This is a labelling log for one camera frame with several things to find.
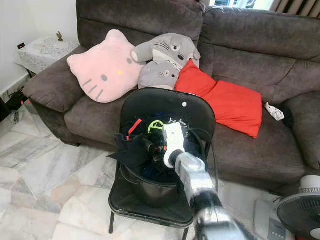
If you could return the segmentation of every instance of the side table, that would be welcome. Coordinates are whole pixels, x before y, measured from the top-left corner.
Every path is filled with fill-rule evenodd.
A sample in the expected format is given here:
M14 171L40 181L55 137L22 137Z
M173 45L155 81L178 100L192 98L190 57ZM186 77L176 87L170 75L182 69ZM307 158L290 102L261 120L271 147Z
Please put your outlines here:
M54 37L41 37L19 49L14 62L38 74L78 46L75 40L58 41Z

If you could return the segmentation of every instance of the curtain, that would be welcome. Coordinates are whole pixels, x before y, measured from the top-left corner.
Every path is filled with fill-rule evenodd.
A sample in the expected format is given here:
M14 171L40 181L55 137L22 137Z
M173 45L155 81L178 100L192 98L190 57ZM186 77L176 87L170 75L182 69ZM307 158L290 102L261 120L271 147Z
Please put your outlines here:
M320 18L320 0L274 0L269 10Z

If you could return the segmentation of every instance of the sofa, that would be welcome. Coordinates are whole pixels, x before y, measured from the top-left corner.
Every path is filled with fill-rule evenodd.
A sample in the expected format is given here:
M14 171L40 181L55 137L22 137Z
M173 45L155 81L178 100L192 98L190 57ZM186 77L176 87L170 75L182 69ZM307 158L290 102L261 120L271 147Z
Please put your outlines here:
M216 81L260 92L263 102L282 104L293 128L264 109L257 139L217 124L219 177L280 196L296 193L300 179L320 175L320 19L263 10L209 7L183 0L77 0L80 54L111 29L138 45L155 36L190 37L200 69ZM23 93L44 123L66 144L115 150L122 105L88 98L71 73L68 56L31 79ZM209 166L213 165L212 152Z

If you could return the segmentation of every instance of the marble floor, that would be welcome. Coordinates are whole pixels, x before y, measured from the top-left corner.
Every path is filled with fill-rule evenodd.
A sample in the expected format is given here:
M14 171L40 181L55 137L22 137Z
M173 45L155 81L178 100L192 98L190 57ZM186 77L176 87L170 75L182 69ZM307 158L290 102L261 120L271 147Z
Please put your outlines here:
M25 107L0 124L1 240L179 240L183 230L116 216L108 234L108 196L116 161L110 152L57 139ZM253 233L254 202L277 196L221 181L226 210ZM191 227L188 240L195 235Z

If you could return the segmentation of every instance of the pink hello kitty pillow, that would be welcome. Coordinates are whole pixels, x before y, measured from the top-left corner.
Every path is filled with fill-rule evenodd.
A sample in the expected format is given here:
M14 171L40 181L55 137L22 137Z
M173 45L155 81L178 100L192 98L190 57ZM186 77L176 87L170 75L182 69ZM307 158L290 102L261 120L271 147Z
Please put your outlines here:
M113 29L102 43L68 57L67 63L88 97L98 103L109 103L138 84L143 65L131 58L134 48L122 32Z

